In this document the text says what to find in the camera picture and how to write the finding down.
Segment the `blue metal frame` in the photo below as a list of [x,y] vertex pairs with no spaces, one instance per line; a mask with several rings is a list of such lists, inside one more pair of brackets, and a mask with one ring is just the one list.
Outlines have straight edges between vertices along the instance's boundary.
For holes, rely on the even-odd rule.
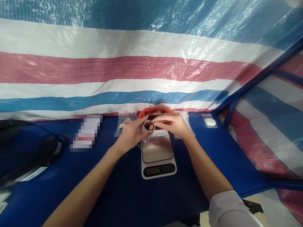
[[228,111],[227,111],[227,115],[226,115],[226,118],[224,120],[224,128],[228,128],[229,124],[230,124],[230,120],[231,120],[231,117],[233,116],[233,113],[234,113],[234,110],[236,108],[236,105],[237,105],[237,102],[238,102],[238,98],[236,97],[230,104],[229,104],[229,107],[228,107]]
[[268,183],[273,188],[287,189],[295,191],[303,191],[303,180],[279,180],[279,179],[268,179]]
[[274,74],[277,74],[277,75],[279,75],[279,76],[281,76],[285,79],[288,79],[288,80],[290,80],[290,81],[292,81],[296,84],[299,84],[299,85],[303,86],[303,78],[302,77],[299,77],[297,75],[294,75],[294,74],[289,73],[289,72],[284,71],[284,70],[280,70],[278,68],[272,69],[272,72]]
[[[229,105],[228,112],[224,121],[224,127],[227,129],[230,120],[232,118],[234,109],[236,107],[237,101],[241,95],[243,95],[246,91],[250,88],[261,82],[271,73],[275,73],[287,80],[290,80],[296,84],[303,86],[303,78],[296,76],[292,73],[286,72],[284,70],[279,69],[281,65],[286,63],[288,60],[293,58],[296,54],[298,54],[301,50],[303,50],[303,37],[299,39],[297,43],[295,43],[290,49],[288,49],[283,55],[277,58],[274,62],[272,62],[268,67],[262,70],[255,78],[253,78],[250,82],[246,85],[242,86],[239,90],[235,93],[231,94],[223,103],[216,108],[213,112],[214,114],[218,114],[222,111],[227,105]],[[278,189],[288,189],[288,190],[296,190],[296,191],[303,191],[303,180],[296,180],[296,179],[287,179],[287,180],[280,180],[274,178],[267,178],[269,185],[273,188]]]
[[274,62],[272,62],[269,66],[263,69],[256,77],[254,77],[247,84],[238,89],[235,93],[231,94],[227,99],[218,106],[214,113],[218,114],[221,110],[223,110],[226,106],[228,106],[233,100],[239,98],[246,91],[252,88],[254,85],[258,84],[261,80],[265,79],[272,72],[272,69],[276,69],[281,66],[289,59],[294,57],[297,53],[299,53],[303,49],[303,37],[299,39],[291,48],[289,48],[284,54],[282,54],[279,58],[277,58]]

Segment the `forearm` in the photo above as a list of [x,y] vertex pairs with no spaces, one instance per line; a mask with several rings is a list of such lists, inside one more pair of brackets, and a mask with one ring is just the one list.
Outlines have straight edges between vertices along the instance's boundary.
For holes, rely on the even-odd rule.
[[225,176],[202,149],[193,134],[187,135],[183,141],[188,149],[193,168],[208,201],[218,193],[233,190]]
[[43,227],[83,226],[119,157],[113,148],[110,148],[57,207]]

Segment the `hand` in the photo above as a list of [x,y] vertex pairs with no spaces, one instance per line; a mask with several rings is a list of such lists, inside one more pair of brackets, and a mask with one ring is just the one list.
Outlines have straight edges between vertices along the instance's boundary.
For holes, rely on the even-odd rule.
[[[161,121],[171,121],[172,123],[169,125]],[[152,122],[155,126],[165,129],[181,139],[192,134],[180,113],[165,113],[156,117]]]
[[131,148],[136,146],[139,141],[150,134],[148,132],[142,134],[138,133],[138,128],[146,121],[147,118],[148,116],[145,116],[144,118],[134,120],[124,127],[122,134],[112,146],[112,148],[116,150],[119,155],[124,155]]

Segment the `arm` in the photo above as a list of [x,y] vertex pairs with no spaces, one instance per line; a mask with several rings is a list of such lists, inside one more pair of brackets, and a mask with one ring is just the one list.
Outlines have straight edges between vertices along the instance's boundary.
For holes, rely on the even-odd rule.
[[138,127],[147,118],[148,116],[125,126],[116,143],[108,149],[101,161],[55,209],[43,227],[80,227],[84,225],[116,162],[140,140],[148,136],[148,133],[137,133]]
[[[162,120],[171,121],[172,124],[164,124],[160,122]],[[179,136],[185,143],[201,188],[210,202],[210,226],[262,227],[262,224],[251,214],[241,198],[233,191],[233,187],[225,176],[199,145],[180,114],[163,114],[156,117],[153,122],[155,126]]]
[[[162,122],[158,122],[161,120],[172,121],[172,124],[167,125]],[[155,126],[166,129],[183,140],[188,149],[198,181],[208,201],[210,201],[215,194],[233,190],[233,187],[225,176],[202,149],[180,114],[163,114],[156,117],[153,122],[155,122]]]

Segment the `orange container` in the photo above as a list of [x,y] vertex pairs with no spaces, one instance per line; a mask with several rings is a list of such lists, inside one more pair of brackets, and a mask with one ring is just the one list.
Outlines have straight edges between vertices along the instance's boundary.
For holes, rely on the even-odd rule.
[[160,110],[160,111],[164,111],[164,113],[167,113],[167,114],[171,114],[171,113],[175,113],[175,111],[172,111],[168,108],[148,108],[146,107],[144,110],[141,111],[141,113],[138,115],[137,119],[140,119],[140,118],[144,118],[145,114],[149,114],[149,113],[153,113],[153,112],[156,112],[157,110]]

